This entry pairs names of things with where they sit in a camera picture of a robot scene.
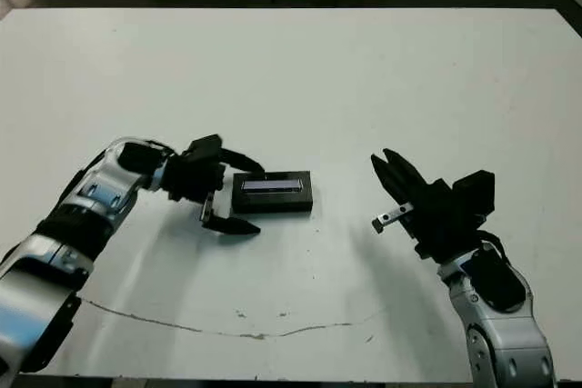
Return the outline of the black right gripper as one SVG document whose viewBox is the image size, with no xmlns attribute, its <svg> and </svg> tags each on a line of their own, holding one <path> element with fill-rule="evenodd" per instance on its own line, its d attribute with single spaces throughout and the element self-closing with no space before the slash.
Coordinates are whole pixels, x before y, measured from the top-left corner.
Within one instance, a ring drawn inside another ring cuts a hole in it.
<svg viewBox="0 0 582 388">
<path fill-rule="evenodd" d="M 399 222 L 416 240 L 419 257 L 437 263 L 446 263 L 481 245 L 478 228 L 485 222 L 483 176 L 466 176 L 451 186 L 442 179 L 427 184 L 401 154 L 389 148 L 383 153 L 385 159 L 372 154 L 371 163 L 383 188 L 400 205 L 372 221 L 379 234 Z"/>
</svg>

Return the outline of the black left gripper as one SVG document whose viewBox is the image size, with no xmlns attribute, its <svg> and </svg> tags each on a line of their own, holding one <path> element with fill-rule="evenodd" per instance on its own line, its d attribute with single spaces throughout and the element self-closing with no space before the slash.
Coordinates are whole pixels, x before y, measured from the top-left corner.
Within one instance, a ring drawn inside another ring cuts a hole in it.
<svg viewBox="0 0 582 388">
<path fill-rule="evenodd" d="M 226 168 L 231 166 L 247 173 L 263 173 L 264 167 L 245 154 L 221 148 L 218 161 L 194 158 L 192 155 L 172 155 L 168 158 L 161 179 L 161 188 L 170 200 L 182 198 L 202 205 L 200 221 L 205 229 L 228 235 L 254 235 L 261 229 L 236 217 L 213 214 L 215 192 L 224 186 Z"/>
</svg>

